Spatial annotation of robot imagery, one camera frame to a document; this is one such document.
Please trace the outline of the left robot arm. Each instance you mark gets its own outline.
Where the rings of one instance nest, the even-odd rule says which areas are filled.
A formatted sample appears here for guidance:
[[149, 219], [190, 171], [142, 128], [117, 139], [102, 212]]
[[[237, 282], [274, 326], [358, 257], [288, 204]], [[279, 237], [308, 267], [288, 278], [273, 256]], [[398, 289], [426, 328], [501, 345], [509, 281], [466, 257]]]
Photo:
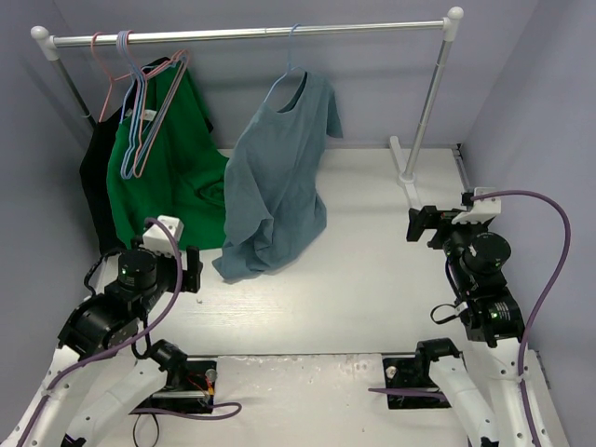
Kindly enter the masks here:
[[186, 378], [186, 355], [165, 340], [88, 407], [82, 405], [109, 361], [149, 331], [139, 325], [162, 295], [196, 293], [203, 264], [199, 250], [164, 255], [144, 248], [122, 251], [117, 277], [67, 319], [47, 374], [5, 446], [97, 446], [140, 403]]

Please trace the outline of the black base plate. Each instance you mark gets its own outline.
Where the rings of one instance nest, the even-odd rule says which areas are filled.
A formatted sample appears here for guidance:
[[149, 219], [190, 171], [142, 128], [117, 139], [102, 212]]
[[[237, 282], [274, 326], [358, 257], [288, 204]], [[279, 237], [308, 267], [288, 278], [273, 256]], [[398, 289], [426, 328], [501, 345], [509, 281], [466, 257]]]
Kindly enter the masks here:
[[179, 379], [168, 379], [159, 391], [140, 403], [137, 410], [165, 410], [184, 414], [212, 414], [217, 360], [190, 358]]
[[428, 394], [438, 394], [440, 391], [430, 379], [423, 375], [416, 364], [414, 356], [384, 357], [383, 369], [386, 388], [404, 388], [427, 393], [426, 396], [387, 395], [386, 401], [389, 410], [430, 410], [448, 409], [451, 407], [446, 400], [428, 396]]

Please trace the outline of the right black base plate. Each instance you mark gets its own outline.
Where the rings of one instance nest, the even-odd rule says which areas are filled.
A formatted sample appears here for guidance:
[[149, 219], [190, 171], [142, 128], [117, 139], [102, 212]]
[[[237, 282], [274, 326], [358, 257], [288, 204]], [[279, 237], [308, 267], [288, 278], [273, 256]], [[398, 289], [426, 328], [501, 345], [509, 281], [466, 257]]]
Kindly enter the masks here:
[[384, 357], [383, 369], [386, 388], [404, 388], [427, 393], [426, 396], [387, 395], [386, 401], [389, 410], [430, 410], [448, 409], [451, 407], [446, 400], [428, 396], [428, 394], [438, 394], [440, 391], [430, 379], [423, 375], [416, 364], [414, 356]]

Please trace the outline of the silver clothes rack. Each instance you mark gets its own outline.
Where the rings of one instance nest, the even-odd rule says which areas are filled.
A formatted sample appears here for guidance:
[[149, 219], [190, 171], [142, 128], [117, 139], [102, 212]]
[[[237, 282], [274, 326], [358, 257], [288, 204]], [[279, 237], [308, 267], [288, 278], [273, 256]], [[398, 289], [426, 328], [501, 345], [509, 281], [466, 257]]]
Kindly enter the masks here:
[[[170, 44], [186, 42], [210, 42], [225, 40], [248, 40], [259, 38], [276, 38], [285, 36], [300, 35], [325, 35], [325, 34], [358, 34], [358, 33], [381, 33], [396, 31], [442, 31], [442, 41], [439, 55], [435, 63], [433, 74], [429, 83], [427, 96], [424, 102], [422, 114], [414, 135], [413, 145], [409, 153], [405, 153], [396, 136], [389, 139], [389, 148], [395, 159], [399, 184], [404, 191], [410, 207], [420, 209], [422, 198], [419, 188], [416, 186], [415, 165], [422, 147], [422, 142], [427, 131], [427, 125], [434, 102], [438, 96], [440, 81], [442, 80], [445, 65], [448, 60], [451, 47], [457, 36], [461, 20], [464, 18], [464, 9], [451, 7], [447, 15], [439, 20], [422, 20], [407, 22], [377, 22], [364, 24], [340, 24], [340, 25], [299, 25], [292, 27], [261, 27], [241, 28], [225, 30], [205, 31], [179, 31], [179, 32], [157, 32], [157, 33], [134, 33], [129, 39], [133, 45]], [[91, 126], [95, 125], [90, 110], [82, 99], [73, 79], [68, 74], [61, 62], [59, 50], [69, 47], [90, 47], [93, 43], [100, 46], [114, 46], [116, 36], [114, 34], [100, 35], [96, 38], [90, 35], [59, 37], [50, 34], [43, 26], [34, 26], [30, 31], [31, 38], [38, 45], [47, 61], [51, 62], [67, 88], [71, 91], [75, 102], [82, 111], [83, 117]]]

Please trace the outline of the black t-shirt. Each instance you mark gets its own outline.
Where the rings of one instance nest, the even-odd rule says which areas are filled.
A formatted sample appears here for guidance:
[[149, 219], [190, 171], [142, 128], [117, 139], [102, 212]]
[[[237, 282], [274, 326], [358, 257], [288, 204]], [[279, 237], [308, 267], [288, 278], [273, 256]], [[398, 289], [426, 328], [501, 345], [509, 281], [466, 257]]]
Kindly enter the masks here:
[[110, 117], [97, 124], [79, 169], [101, 252], [130, 244], [117, 237], [106, 180], [108, 162], [115, 144], [115, 135], [125, 118], [122, 114], [130, 110], [133, 103], [134, 100], [129, 98], [126, 104], [122, 105]]

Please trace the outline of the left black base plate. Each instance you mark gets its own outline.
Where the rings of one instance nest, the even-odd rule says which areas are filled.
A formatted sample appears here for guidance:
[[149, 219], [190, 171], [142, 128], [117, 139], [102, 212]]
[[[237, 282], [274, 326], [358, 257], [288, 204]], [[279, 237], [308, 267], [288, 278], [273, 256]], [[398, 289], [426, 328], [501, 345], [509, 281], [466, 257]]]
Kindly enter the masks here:
[[217, 360], [190, 358], [179, 379], [168, 379], [159, 391], [140, 403], [137, 410], [165, 410], [184, 414], [212, 414]]

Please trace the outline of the green t-shirt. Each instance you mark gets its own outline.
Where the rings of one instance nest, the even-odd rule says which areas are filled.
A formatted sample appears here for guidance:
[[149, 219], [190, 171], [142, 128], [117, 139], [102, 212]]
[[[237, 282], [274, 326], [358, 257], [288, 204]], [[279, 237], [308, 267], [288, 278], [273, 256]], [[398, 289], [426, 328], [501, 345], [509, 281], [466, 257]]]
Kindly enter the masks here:
[[188, 73], [183, 75], [139, 178], [124, 179], [130, 117], [119, 125], [108, 162], [107, 192], [117, 237], [141, 233], [147, 217], [168, 215], [183, 223], [179, 247], [219, 249], [224, 243], [224, 170], [228, 158], [210, 135], [209, 112]]

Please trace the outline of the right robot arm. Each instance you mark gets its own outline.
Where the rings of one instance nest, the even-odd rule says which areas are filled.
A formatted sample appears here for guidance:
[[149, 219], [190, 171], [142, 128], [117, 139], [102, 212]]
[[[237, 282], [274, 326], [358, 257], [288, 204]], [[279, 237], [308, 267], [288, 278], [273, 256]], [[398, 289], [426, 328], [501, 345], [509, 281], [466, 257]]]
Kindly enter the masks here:
[[522, 312], [502, 273], [511, 247], [487, 223], [468, 222], [463, 215], [461, 210], [434, 206], [410, 209], [406, 239], [416, 242], [424, 231], [434, 231], [427, 245], [445, 254], [445, 274], [455, 295], [454, 318], [464, 326], [489, 395], [482, 395], [449, 338], [418, 343], [413, 375], [439, 388], [471, 445], [550, 446], [523, 363]]

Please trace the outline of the blue-grey t-shirt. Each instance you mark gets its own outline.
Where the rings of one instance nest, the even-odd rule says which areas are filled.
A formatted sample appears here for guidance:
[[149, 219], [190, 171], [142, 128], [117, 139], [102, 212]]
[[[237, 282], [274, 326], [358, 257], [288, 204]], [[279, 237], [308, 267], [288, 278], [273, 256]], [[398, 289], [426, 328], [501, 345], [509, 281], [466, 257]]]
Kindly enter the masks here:
[[224, 280], [278, 270], [322, 233], [318, 167], [327, 140], [342, 136], [334, 89], [322, 75], [305, 73], [279, 110], [260, 105], [224, 171], [225, 241], [212, 263]]

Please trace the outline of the light blue wire hanger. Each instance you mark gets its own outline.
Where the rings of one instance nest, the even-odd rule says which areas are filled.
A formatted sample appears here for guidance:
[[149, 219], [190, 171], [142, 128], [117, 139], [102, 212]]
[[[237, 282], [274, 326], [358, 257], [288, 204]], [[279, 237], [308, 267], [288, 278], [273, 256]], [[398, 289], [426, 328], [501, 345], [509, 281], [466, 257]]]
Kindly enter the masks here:
[[280, 83], [282, 83], [284, 80], [286, 80], [296, 70], [302, 69], [301, 66], [295, 65], [293, 63], [295, 33], [302, 27], [303, 27], [302, 23], [295, 23], [289, 31], [285, 71], [278, 79], [276, 79], [274, 81], [274, 83], [271, 85], [270, 89], [268, 90], [267, 94], [264, 97], [263, 104], [267, 105], [268, 107], [271, 106], [271, 98], [272, 98], [273, 94], [276, 92], [276, 88], [278, 87], [278, 85]]

